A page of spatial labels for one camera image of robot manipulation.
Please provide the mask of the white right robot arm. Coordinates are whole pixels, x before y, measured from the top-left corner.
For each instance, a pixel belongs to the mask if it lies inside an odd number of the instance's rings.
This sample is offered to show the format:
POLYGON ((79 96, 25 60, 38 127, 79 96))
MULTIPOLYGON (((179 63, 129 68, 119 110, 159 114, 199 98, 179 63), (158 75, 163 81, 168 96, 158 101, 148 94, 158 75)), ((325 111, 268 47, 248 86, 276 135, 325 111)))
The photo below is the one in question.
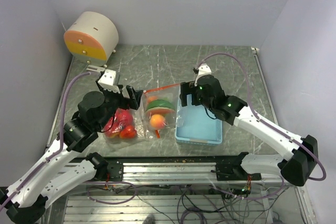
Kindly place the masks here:
POLYGON ((251 109, 246 101, 226 95, 211 74, 197 81, 182 82, 182 106, 188 105, 189 95, 192 105, 202 105, 216 119, 251 133, 277 152, 265 156, 240 154, 240 162, 231 167, 236 179, 244 179, 249 174, 272 174, 282 176, 295 186, 303 186, 309 179, 318 159, 318 143, 313 136, 301 137, 272 123, 251 109))

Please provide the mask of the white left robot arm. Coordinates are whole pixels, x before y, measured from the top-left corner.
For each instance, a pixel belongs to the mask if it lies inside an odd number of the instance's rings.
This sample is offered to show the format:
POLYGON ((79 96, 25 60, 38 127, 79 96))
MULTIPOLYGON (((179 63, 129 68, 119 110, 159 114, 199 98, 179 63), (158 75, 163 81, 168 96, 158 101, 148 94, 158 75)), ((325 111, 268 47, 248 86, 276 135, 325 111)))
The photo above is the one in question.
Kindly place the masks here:
POLYGON ((142 90, 125 86, 128 93, 100 88, 85 94, 77 112, 59 131, 38 162, 15 183, 1 190, 1 208, 13 223, 36 223, 59 197, 88 180, 102 180, 109 163, 97 152, 90 153, 72 170, 58 172, 98 138, 117 109, 137 110, 142 90))

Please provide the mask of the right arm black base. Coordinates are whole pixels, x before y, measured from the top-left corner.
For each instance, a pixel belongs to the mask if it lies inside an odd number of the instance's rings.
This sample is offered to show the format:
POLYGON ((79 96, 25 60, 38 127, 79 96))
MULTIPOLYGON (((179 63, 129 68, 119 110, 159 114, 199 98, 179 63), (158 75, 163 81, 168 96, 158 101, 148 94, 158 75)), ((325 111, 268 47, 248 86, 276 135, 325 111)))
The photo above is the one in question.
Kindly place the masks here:
POLYGON ((248 173, 242 168, 242 161, 248 155, 248 152, 242 152, 237 156, 220 156, 215 169, 211 173, 216 175, 218 181, 234 180, 261 180, 260 173, 248 173))

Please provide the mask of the clear zip top bag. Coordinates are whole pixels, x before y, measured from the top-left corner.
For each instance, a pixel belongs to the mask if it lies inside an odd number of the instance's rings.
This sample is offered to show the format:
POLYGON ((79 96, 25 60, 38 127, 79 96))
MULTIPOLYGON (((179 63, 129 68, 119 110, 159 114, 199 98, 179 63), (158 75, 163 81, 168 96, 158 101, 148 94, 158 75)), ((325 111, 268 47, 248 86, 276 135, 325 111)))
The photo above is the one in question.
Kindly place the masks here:
POLYGON ((178 83, 143 91, 143 118, 149 138, 161 138, 166 130, 175 128, 179 93, 178 83))

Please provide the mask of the watermelon slice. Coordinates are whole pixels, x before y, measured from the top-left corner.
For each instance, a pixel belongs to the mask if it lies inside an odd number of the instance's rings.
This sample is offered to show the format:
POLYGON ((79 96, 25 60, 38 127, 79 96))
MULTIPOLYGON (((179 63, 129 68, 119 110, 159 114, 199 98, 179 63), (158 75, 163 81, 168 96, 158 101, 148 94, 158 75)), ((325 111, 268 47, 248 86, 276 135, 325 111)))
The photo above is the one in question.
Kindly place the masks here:
POLYGON ((155 101, 152 101, 151 103, 148 103, 146 106, 145 112, 148 115, 154 115, 154 114, 161 114, 166 115, 173 113, 175 111, 174 105, 163 99, 157 99, 155 101))

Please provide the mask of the peach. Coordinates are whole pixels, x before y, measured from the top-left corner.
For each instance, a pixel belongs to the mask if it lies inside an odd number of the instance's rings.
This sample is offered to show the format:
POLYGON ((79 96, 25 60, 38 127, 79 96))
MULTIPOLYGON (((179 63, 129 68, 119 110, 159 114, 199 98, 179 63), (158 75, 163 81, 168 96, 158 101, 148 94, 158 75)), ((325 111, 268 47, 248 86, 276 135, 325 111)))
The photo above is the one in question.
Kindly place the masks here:
POLYGON ((155 130, 160 130, 166 127, 166 119, 161 114, 154 114, 150 117, 150 126, 155 130))

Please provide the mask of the red apple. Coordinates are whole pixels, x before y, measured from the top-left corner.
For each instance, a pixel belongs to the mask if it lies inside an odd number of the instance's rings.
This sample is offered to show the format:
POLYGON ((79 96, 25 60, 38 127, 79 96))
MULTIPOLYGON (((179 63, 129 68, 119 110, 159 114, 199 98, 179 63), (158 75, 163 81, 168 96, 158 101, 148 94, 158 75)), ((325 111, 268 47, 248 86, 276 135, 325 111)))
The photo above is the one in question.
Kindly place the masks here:
POLYGON ((106 138, 114 138, 119 135, 119 126, 117 122, 109 122, 108 124, 105 125, 103 128, 103 133, 106 138))
POLYGON ((119 137, 122 139, 135 138, 137 137, 137 131, 133 125, 128 125, 120 132, 119 137))
POLYGON ((119 130, 122 131, 126 126, 133 125, 133 116, 129 110, 118 109, 114 115, 114 122, 117 122, 119 130))

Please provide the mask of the orange fruit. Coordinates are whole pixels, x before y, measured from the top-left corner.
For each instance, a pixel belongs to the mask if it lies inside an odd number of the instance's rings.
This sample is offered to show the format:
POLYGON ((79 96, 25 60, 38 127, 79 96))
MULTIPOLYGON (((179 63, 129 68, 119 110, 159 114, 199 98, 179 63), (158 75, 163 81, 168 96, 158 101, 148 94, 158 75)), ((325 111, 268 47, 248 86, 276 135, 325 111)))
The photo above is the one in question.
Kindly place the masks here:
POLYGON ((152 101, 155 101, 157 99, 158 99, 157 96, 150 96, 150 97, 147 98, 147 103, 151 103, 152 101))

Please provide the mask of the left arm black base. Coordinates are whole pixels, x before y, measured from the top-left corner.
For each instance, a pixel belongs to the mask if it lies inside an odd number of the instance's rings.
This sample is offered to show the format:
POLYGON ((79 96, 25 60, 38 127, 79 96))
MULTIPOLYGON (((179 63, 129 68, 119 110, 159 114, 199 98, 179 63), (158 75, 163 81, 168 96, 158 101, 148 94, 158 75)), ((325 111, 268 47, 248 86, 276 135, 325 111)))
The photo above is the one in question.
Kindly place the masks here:
POLYGON ((93 182, 120 182, 123 179, 123 165, 116 159, 105 159, 97 152, 90 153, 85 160, 94 168, 93 182))

